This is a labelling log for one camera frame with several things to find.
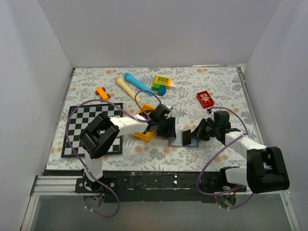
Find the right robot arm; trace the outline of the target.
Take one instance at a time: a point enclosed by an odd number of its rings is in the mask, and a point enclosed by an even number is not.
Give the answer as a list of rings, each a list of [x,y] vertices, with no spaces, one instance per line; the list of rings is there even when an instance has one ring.
[[[193,139],[221,142],[226,150],[231,148],[245,160],[244,167],[223,167],[219,171],[202,170],[197,178],[197,188],[207,195],[221,195],[248,187],[254,194],[287,190],[290,186],[282,151],[276,146],[267,147],[248,137],[230,123],[231,112],[219,107],[218,111],[208,111],[210,115],[202,119],[191,133]]]

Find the grey card holder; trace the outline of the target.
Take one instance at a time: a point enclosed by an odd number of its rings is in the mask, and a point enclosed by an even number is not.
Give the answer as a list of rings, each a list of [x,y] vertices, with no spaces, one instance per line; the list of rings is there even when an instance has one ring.
[[[198,140],[191,137],[190,129],[177,129],[176,138],[168,139],[168,146],[170,147],[199,147]]]

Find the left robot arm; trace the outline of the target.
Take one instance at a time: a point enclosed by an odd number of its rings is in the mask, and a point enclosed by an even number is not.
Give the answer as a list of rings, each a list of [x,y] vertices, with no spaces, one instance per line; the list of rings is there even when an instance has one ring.
[[[103,156],[116,138],[150,131],[155,131],[159,137],[176,138],[175,123],[176,118],[163,104],[135,116],[109,117],[103,113],[96,116],[80,134],[80,143],[86,151],[83,178],[87,190],[95,193],[102,188]]]

